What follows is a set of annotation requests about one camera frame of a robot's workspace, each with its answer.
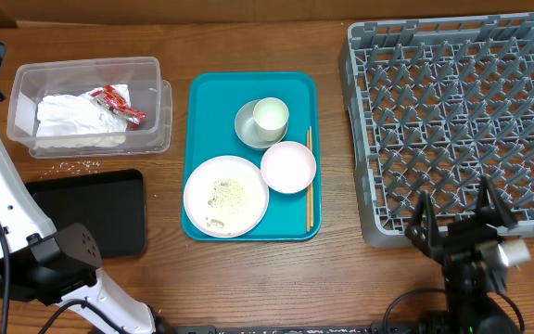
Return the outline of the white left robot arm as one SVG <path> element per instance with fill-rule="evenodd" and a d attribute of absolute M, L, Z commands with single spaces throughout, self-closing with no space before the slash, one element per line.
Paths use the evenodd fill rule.
<path fill-rule="evenodd" d="M 0 42 L 0 68 L 6 47 Z M 5 99 L 0 91 L 0 101 Z M 46 332 L 72 310 L 103 333 L 169 333 L 150 306 L 129 296 L 102 268 L 87 228 L 58 230 L 29 194 L 0 137 L 0 331 L 6 332 L 9 303 L 38 300 L 57 305 Z"/>

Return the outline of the grey small saucer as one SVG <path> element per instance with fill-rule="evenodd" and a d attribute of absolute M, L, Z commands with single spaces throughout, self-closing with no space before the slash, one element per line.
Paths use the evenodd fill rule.
<path fill-rule="evenodd" d="M 253 117 L 254 107 L 258 103 L 258 99 L 252 100 L 240 108 L 235 116 L 235 133 L 238 138 L 250 148 L 266 150 L 283 140 L 287 132 L 287 125 L 285 125 L 283 132 L 276 139 L 271 141 L 262 139 L 259 136 L 257 125 Z"/>

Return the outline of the pale green cup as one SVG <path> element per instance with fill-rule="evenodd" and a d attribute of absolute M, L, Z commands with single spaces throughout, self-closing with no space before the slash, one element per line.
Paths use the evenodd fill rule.
<path fill-rule="evenodd" d="M 274 141 L 284 135 L 289 118 L 285 102 L 276 97 L 261 99 L 253 109 L 258 135 L 265 141 Z"/>

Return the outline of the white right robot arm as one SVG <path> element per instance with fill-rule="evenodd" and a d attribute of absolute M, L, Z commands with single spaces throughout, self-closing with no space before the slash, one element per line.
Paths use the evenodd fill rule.
<path fill-rule="evenodd" d="M 507 297 L 508 269 L 531 260 L 523 239 L 508 240 L 497 228 L 517 226 L 514 213 L 487 176 L 480 178 L 473 215 L 439 231 L 429 193 L 422 192 L 404 232 L 426 257 L 441 266 L 442 289 L 414 289 L 395 299 L 381 323 L 382 333 L 523 333 L 524 318 Z M 392 310 L 417 295 L 440 293 L 447 309 L 430 312 L 414 325 L 394 326 Z"/>

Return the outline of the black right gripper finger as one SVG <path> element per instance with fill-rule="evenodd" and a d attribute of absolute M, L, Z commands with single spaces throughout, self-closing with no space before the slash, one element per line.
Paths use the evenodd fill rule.
<path fill-rule="evenodd" d="M 428 258 L 433 260 L 442 258 L 442 236 L 431 197 L 427 192 L 420 193 L 404 235 Z"/>
<path fill-rule="evenodd" d="M 517 227 L 515 215 L 491 180 L 487 176 L 481 176 L 479 182 L 474 217 L 485 225 Z"/>

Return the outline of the red snack wrapper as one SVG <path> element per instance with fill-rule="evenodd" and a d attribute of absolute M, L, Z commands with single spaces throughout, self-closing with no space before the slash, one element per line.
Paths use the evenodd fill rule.
<path fill-rule="evenodd" d="M 137 128 L 146 117 L 143 111 L 133 109 L 120 92 L 111 85 L 95 90 L 90 97 L 100 108 L 125 120 L 132 128 Z"/>

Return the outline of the pink plastic bowl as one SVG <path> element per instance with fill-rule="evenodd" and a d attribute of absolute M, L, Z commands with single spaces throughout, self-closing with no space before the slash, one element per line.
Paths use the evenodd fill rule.
<path fill-rule="evenodd" d="M 283 141 L 263 154 L 260 170 L 271 189 L 282 194 L 295 194 L 312 183 L 317 163 L 312 152 L 303 144 Z"/>

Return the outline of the white napkin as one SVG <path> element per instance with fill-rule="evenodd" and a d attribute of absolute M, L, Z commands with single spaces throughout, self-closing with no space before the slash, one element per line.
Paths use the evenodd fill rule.
<path fill-rule="evenodd" d="M 100 89 L 102 87 L 94 88 L 93 90 L 88 91 L 87 93 L 83 94 L 83 96 L 86 97 L 94 105 L 94 107 L 99 111 L 99 120 L 100 120 L 99 127 L 101 128 L 103 132 L 107 132 L 107 133 L 117 133 L 117 132 L 127 131 L 130 128 L 130 125 L 128 122 L 114 116 L 113 114 L 109 113 L 105 109 L 100 108 L 90 97 L 91 93 L 93 93 L 95 90 Z M 124 84 L 124 83 L 113 84 L 112 87 L 118 90 L 120 94 L 130 104 L 130 106 L 132 106 L 129 86 L 127 84 Z"/>
<path fill-rule="evenodd" d="M 99 127 L 99 111 L 83 95 L 45 96 L 37 107 L 37 148 L 113 148 L 124 135 L 109 135 Z"/>

